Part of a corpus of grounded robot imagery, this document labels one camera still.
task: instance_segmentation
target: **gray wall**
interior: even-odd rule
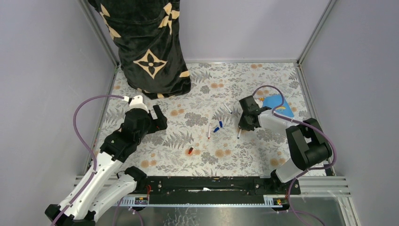
[[[74,110],[107,92],[113,65],[76,0],[0,5],[0,225],[49,225],[44,210],[72,190],[88,156]],[[89,144],[103,104],[78,115]]]
[[[399,1],[338,1],[303,63],[363,226],[397,225]]]
[[[180,42],[184,58],[240,62],[297,59],[328,2],[182,0]],[[116,51],[102,18],[97,16],[97,20]]]

